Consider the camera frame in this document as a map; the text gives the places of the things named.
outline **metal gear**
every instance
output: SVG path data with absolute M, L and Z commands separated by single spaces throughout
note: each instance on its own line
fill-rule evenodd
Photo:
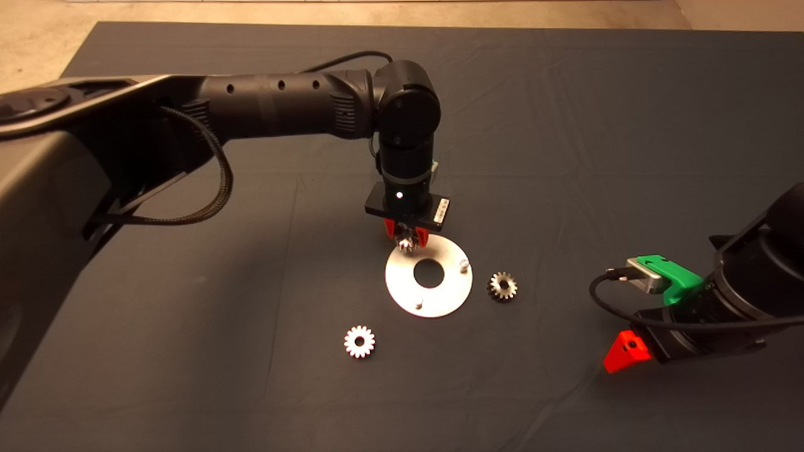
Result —
M 510 273 L 497 272 L 489 280 L 489 295 L 498 302 L 509 302 L 516 296 L 516 281 Z
M 360 325 L 347 331 L 343 341 L 343 346 L 347 349 L 347 353 L 353 358 L 365 358 L 374 350 L 374 334 L 371 333 L 370 329 Z

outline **black cable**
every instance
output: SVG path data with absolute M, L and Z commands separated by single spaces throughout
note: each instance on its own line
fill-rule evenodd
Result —
M 307 68 L 303 71 L 296 72 L 297 74 L 301 74 L 303 72 L 318 72 L 322 69 L 331 68 L 333 66 L 337 66 L 341 63 L 346 63 L 347 61 L 357 60 L 358 58 L 363 58 L 364 56 L 380 56 L 385 58 L 389 63 L 391 63 L 394 59 L 384 51 L 377 51 L 377 50 L 364 50 L 364 51 L 356 51 L 355 53 L 350 53 L 348 55 L 339 56 L 334 60 L 325 61 L 321 64 L 316 64 L 312 68 Z
M 795 315 L 784 318 L 773 318 L 770 320 L 749 320 L 743 322 L 726 322 L 726 323 L 675 323 L 675 322 L 662 322 L 660 320 L 650 320 L 647 318 L 640 318 L 636 315 L 628 314 L 619 308 L 604 302 L 597 294 L 597 287 L 603 281 L 619 280 L 621 277 L 628 277 L 629 275 L 622 271 L 623 269 L 611 269 L 606 273 L 596 277 L 589 284 L 589 296 L 599 307 L 614 314 L 623 320 L 650 328 L 662 328 L 665 330 L 674 331 L 690 331 L 697 333 L 726 333 L 726 332 L 739 332 L 751 331 L 761 328 L 778 328 L 778 327 L 792 327 L 794 325 L 804 325 L 804 315 Z
M 192 116 L 168 107 L 159 108 L 168 116 L 185 121 L 188 125 L 194 127 L 207 142 L 210 150 L 212 150 L 212 153 L 218 159 L 218 163 L 220 164 L 220 185 L 217 195 L 215 195 L 215 198 L 209 204 L 198 211 L 193 212 L 190 215 L 180 216 L 177 218 L 149 218 L 146 216 L 104 214 L 94 216 L 92 218 L 93 223 L 152 224 L 157 226 L 179 226 L 183 224 L 194 224 L 200 223 L 204 220 L 209 220 L 216 213 L 220 212 L 220 210 L 224 208 L 224 205 L 226 205 L 226 202 L 229 201 L 229 196 L 232 195 L 234 175 L 232 174 L 232 168 L 229 166 L 229 161 L 226 159 L 226 154 L 224 154 L 224 148 L 220 145 L 220 142 L 215 134 L 212 133 L 212 131 L 209 130 L 209 128 L 201 121 Z

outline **center hole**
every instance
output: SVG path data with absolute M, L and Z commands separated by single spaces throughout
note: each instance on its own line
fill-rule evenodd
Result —
M 413 277 L 422 287 L 437 287 L 444 281 L 444 269 L 433 259 L 424 259 L 413 267 Z

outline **dark fabric surface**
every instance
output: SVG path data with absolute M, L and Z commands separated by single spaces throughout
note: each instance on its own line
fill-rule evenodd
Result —
M 433 190 L 473 264 L 464 306 L 422 319 L 390 299 L 365 142 L 233 142 L 219 216 L 124 228 L 84 271 L 0 450 L 801 449 L 804 331 L 609 376 L 626 325 L 586 287 L 638 254 L 707 273 L 707 236 L 801 178 L 804 35 L 100 23 L 65 76 L 289 72 L 364 48 L 422 64 L 441 98 Z M 217 177 L 142 214 L 200 207 Z M 507 305 L 483 289 L 500 270 Z M 363 362 L 343 350 L 356 324 L 377 334 Z

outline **metal disc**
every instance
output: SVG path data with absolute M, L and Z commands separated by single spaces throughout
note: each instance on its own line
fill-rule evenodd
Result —
M 433 259 L 444 270 L 444 280 L 428 288 L 416 282 L 413 269 L 424 259 Z M 394 248 L 385 265 L 385 284 L 396 304 L 419 317 L 442 317 L 461 307 L 472 290 L 472 267 L 461 247 L 451 240 L 430 234 L 427 246 L 407 253 Z

